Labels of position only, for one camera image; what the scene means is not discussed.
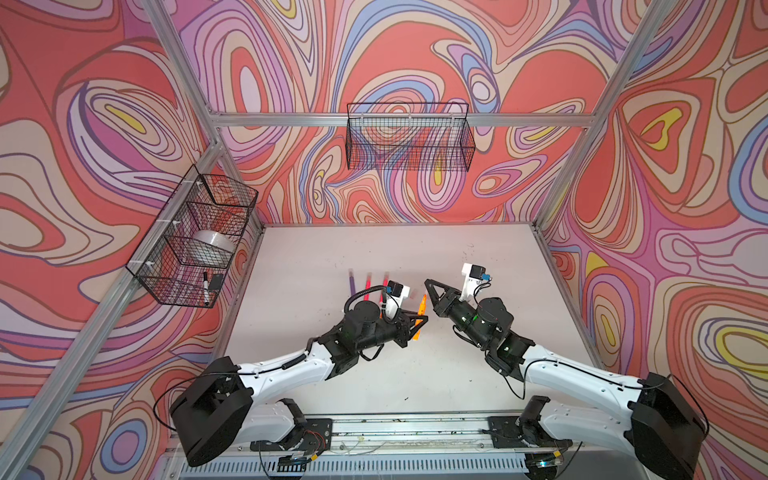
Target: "orange marker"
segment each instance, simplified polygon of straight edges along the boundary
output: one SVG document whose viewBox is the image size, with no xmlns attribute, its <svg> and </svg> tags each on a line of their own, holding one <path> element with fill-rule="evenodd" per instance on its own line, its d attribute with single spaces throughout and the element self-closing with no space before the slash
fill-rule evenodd
<svg viewBox="0 0 768 480">
<path fill-rule="evenodd" d="M 424 315 L 424 312 L 426 312 L 426 311 L 427 311 L 427 294 L 425 293 L 424 294 L 424 298 L 422 298 L 422 304 L 419 305 L 419 315 Z M 422 322 L 421 320 L 416 320 L 416 325 L 419 325 L 421 322 Z M 419 334 L 421 332 L 422 332 L 421 330 L 416 332 L 416 334 L 413 336 L 413 339 L 414 340 L 418 340 L 419 339 Z"/>
</svg>

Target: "psychedelic wallpaper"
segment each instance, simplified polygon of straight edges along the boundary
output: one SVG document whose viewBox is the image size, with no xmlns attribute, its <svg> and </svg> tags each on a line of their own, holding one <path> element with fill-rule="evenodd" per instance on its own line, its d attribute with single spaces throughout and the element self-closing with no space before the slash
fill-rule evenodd
<svg viewBox="0 0 768 480">
<path fill-rule="evenodd" d="M 86 3 L 0 2 L 0 442 L 207 144 L 140 2 Z M 204 311 L 139 292 L 25 478 L 146 478 L 153 396 L 207 363 L 234 281 Z"/>
<path fill-rule="evenodd" d="M 641 0 L 256 2 L 169 7 L 214 111 L 335 112 L 351 101 L 591 112 Z M 349 172 L 345 128 L 222 135 L 266 223 L 530 221 L 576 129 L 479 127 L 469 173 Z"/>
<path fill-rule="evenodd" d="M 545 233 L 610 370 L 673 372 L 698 478 L 768 478 L 768 5 L 679 2 Z"/>
</svg>

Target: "black wire basket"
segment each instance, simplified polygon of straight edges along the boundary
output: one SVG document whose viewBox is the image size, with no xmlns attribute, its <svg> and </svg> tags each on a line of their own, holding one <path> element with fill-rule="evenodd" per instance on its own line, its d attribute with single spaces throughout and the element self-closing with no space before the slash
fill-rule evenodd
<svg viewBox="0 0 768 480">
<path fill-rule="evenodd" d="M 346 106 L 350 170 L 469 171 L 475 138 L 464 102 L 357 102 Z"/>
<path fill-rule="evenodd" d="M 225 175 L 198 174 L 147 257 L 127 268 L 158 303 L 213 308 L 257 196 Z M 213 232 L 218 245 L 205 238 Z"/>
</svg>

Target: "wire mesh basket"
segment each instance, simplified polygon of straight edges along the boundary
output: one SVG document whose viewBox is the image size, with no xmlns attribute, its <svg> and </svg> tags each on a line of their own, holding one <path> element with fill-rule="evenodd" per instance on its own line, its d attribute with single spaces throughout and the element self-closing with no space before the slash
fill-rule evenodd
<svg viewBox="0 0 768 480">
<path fill-rule="evenodd" d="M 350 170 L 469 171 L 475 139 L 462 102 L 347 104 Z"/>
<path fill-rule="evenodd" d="M 239 181 L 198 174 L 159 241 L 128 269 L 158 303 L 212 308 L 256 201 Z"/>
</svg>

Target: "table surface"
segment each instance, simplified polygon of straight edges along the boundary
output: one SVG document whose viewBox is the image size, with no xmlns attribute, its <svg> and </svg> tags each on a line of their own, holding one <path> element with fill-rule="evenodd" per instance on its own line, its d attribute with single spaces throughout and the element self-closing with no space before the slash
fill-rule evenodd
<svg viewBox="0 0 768 480">
<path fill-rule="evenodd" d="M 499 296 L 515 316 L 519 335 L 568 358 L 591 364 L 529 225 L 394 227 L 269 227 L 243 297 L 226 354 L 235 363 L 259 362 L 302 349 L 343 317 L 349 269 L 356 289 L 385 273 L 411 287 L 402 305 L 417 310 L 431 278 L 461 288 L 464 262 L 486 268 L 492 286 L 478 298 Z M 371 300 L 379 300 L 372 294 Z M 305 414 L 477 412 L 519 410 L 482 353 L 456 338 L 449 319 L 432 313 L 418 341 L 388 343 L 379 358 L 325 382 L 284 395 Z M 516 392 L 522 384 L 509 379 Z M 528 384 L 526 398 L 547 395 L 579 402 Z"/>
</svg>

